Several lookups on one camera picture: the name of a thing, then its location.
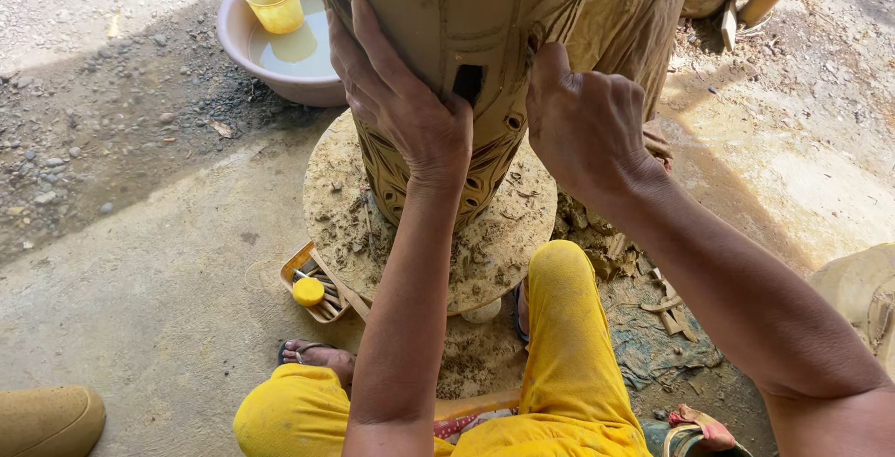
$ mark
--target yellow pants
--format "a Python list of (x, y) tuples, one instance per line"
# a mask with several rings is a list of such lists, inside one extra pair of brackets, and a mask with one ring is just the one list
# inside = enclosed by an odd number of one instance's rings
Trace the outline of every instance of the yellow pants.
[[(434, 438), (434, 455), (648, 457), (584, 251), (565, 240), (539, 247), (525, 298), (531, 347), (519, 415), (489, 420), (456, 446)], [(331, 369), (286, 364), (245, 398), (233, 427), (249, 457), (339, 455), (348, 408)]]

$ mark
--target foot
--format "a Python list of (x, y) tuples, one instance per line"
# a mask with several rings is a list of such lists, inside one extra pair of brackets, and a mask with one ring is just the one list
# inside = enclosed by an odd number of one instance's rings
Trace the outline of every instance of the foot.
[(516, 301), (516, 311), (519, 314), (519, 329), (528, 336), (528, 303), (525, 301), (525, 279), (519, 283), (519, 299)]
[[(296, 350), (306, 343), (310, 342), (305, 339), (290, 339), (286, 341), (285, 349), (283, 349), (283, 362), (298, 363)], [(354, 378), (354, 355), (347, 350), (311, 347), (302, 352), (302, 361), (308, 366), (327, 367), (335, 371), (343, 389), (350, 385)]]

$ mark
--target pink basin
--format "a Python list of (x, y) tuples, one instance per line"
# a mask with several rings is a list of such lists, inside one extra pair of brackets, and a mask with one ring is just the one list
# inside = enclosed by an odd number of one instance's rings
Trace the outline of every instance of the pink basin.
[(260, 78), (279, 96), (318, 108), (345, 105), (338, 76), (297, 77), (262, 69), (249, 59), (249, 38), (258, 19), (245, 0), (224, 0), (218, 10), (218, 41), (224, 51), (249, 74)]

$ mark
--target sandal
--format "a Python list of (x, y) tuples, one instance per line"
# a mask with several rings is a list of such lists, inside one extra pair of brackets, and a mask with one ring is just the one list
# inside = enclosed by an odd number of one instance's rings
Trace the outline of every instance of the sandal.
[[(285, 365), (285, 361), (283, 360), (283, 351), (285, 350), (285, 343), (286, 343), (286, 341), (284, 341), (283, 344), (280, 345), (279, 352), (276, 354), (276, 365), (277, 366)], [(319, 341), (312, 341), (310, 343), (305, 343), (303, 346), (299, 347), (296, 350), (296, 359), (298, 360), (298, 364), (304, 365), (304, 361), (302, 360), (302, 352), (304, 352), (308, 348), (314, 348), (314, 347), (335, 348), (332, 345), (329, 345), (328, 343), (322, 343)]]
[(516, 306), (513, 309), (513, 325), (516, 326), (516, 336), (519, 337), (522, 343), (527, 344), (529, 337), (522, 332), (522, 327), (519, 325), (519, 291), (522, 289), (523, 281), (524, 280), (520, 280), (513, 288), (513, 301), (516, 303)]

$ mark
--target water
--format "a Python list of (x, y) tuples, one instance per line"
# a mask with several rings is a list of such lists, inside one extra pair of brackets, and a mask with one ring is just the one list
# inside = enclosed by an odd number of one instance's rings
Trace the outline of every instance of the water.
[(302, 26), (288, 34), (271, 34), (259, 23), (249, 39), (249, 59), (261, 68), (289, 76), (335, 76), (323, 0), (300, 1)]

